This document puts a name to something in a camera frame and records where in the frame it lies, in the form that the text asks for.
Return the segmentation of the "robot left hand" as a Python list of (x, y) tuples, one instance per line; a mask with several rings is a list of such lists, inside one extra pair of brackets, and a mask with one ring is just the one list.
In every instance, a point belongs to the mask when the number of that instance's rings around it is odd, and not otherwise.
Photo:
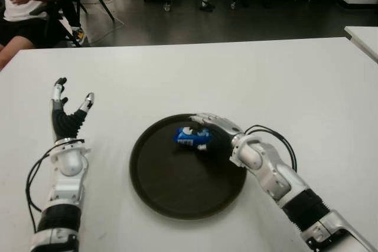
[(89, 110), (95, 102), (95, 94), (89, 93), (74, 113), (67, 114), (64, 110), (64, 105), (68, 102), (68, 98), (61, 98), (66, 82), (67, 79), (65, 77), (59, 78), (54, 84), (53, 95), (51, 97), (51, 123), (56, 142), (77, 137)]

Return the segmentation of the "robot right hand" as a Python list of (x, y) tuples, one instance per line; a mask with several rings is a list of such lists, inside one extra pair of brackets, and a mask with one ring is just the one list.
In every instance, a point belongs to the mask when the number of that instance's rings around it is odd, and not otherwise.
[(245, 135), (235, 123), (212, 113), (196, 113), (190, 119), (210, 131), (212, 138), (206, 144), (207, 150), (227, 157), (232, 155), (235, 143)]

